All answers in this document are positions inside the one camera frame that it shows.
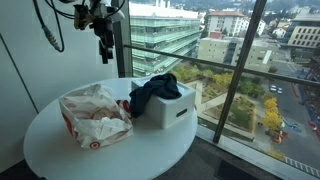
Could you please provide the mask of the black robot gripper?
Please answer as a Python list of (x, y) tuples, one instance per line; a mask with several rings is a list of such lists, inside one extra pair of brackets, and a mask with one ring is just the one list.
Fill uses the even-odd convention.
[(100, 38), (99, 53), (102, 57), (102, 63), (108, 63), (107, 48), (114, 46), (113, 38), (113, 23), (108, 18), (95, 18), (89, 25), (90, 29), (94, 30), (94, 34)]

